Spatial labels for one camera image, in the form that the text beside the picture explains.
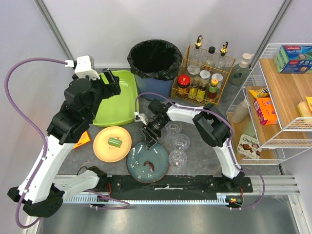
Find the blue ceramic plate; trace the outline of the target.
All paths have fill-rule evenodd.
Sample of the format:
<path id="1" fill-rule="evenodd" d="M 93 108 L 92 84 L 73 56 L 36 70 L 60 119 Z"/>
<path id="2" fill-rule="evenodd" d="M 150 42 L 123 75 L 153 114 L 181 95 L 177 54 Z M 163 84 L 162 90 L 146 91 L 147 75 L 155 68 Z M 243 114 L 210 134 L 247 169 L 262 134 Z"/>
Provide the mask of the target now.
<path id="1" fill-rule="evenodd" d="M 141 142 L 133 147 L 127 156 L 127 169 L 132 178 L 141 183 L 155 183 L 161 180 L 169 169 L 169 154 L 159 143 L 147 149 Z"/>

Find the green red sauce bottle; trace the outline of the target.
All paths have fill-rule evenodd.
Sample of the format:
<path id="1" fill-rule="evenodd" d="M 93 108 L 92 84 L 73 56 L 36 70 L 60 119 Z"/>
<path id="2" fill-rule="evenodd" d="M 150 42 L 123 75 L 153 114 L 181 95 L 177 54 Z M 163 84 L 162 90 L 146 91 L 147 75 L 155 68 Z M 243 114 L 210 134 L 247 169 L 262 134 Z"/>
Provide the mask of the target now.
<path id="1" fill-rule="evenodd" d="M 214 101 L 217 96 L 217 91 L 218 91 L 218 80 L 213 78 L 208 87 L 207 100 Z"/>

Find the silver lid spice jar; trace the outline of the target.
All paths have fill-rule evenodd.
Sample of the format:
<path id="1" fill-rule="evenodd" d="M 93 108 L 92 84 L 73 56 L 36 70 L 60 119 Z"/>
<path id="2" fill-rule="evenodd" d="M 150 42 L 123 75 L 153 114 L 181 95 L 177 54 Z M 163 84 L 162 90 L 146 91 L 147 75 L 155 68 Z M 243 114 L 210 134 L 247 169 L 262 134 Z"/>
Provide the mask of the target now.
<path id="1" fill-rule="evenodd" d="M 189 65 L 187 67 L 187 75 L 189 75 L 190 78 L 198 76 L 200 71 L 201 71 L 200 67 L 195 65 Z"/>

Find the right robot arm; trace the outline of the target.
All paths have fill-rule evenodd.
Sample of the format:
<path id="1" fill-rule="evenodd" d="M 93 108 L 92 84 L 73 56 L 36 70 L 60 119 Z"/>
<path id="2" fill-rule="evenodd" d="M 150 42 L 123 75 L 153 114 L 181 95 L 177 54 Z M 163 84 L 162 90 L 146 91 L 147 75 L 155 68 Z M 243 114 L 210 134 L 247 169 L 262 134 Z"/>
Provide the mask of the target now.
<path id="1" fill-rule="evenodd" d="M 167 123 L 180 121 L 193 124 L 202 140 L 214 149 L 221 165 L 221 175 L 228 189 L 241 186 L 245 174 L 234 155 L 232 147 L 234 130 L 213 104 L 190 107 L 174 102 L 164 104 L 155 99 L 148 105 L 148 109 L 154 114 L 151 120 L 144 114 L 135 112 L 135 120 L 143 122 L 141 131 L 147 149 L 158 143 L 161 130 Z"/>

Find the small brown bottle tan cap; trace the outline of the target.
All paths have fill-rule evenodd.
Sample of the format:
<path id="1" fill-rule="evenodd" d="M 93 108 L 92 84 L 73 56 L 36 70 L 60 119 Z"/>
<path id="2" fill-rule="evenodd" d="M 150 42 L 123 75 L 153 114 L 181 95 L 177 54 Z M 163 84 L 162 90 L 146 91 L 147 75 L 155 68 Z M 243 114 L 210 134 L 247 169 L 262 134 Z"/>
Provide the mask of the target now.
<path id="1" fill-rule="evenodd" d="M 200 84 L 200 78 L 199 77 L 194 77 L 192 84 L 190 86 L 189 89 L 189 94 L 188 94 L 188 98 L 190 99 L 195 99 L 195 96 L 197 94 L 197 90 Z"/>

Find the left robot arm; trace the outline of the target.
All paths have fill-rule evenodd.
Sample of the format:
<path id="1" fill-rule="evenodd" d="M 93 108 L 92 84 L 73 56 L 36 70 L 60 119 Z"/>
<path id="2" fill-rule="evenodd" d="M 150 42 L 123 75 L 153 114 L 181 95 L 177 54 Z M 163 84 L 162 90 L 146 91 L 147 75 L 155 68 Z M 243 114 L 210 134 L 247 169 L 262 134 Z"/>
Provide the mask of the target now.
<path id="1" fill-rule="evenodd" d="M 47 128 L 45 143 L 35 165 L 25 181 L 10 188 L 7 195 L 23 205 L 29 216 L 50 217 L 64 201 L 81 192 L 105 185 L 107 174 L 97 166 L 64 182 L 54 183 L 60 166 L 93 123 L 104 99 L 120 95 L 119 77 L 103 70 L 107 79 L 75 77 L 64 91 L 65 101 Z"/>

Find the red lid sauce jar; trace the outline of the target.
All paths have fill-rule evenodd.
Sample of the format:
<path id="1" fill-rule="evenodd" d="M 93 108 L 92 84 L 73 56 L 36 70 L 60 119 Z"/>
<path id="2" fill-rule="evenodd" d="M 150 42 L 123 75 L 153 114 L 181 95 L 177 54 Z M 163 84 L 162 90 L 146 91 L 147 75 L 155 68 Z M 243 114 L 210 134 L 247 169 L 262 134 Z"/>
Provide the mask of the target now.
<path id="1" fill-rule="evenodd" d="M 191 83 L 191 78 L 188 75 L 180 75 L 177 78 L 177 89 L 180 95 L 185 95 Z"/>

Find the glass oil bottle gold spout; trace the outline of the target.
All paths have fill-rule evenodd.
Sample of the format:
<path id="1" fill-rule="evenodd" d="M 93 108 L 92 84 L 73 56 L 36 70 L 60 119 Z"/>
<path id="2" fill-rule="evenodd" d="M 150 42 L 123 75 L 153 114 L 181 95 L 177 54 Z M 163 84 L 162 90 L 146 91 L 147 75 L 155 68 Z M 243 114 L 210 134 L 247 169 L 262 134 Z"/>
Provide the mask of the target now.
<path id="1" fill-rule="evenodd" d="M 215 67 L 218 69 L 218 70 L 224 70 L 224 67 L 226 65 L 226 54 L 228 52 L 228 44 L 229 42 L 226 41 L 222 48 L 220 49 L 220 56 L 219 58 L 217 59 L 217 62 L 215 64 Z"/>

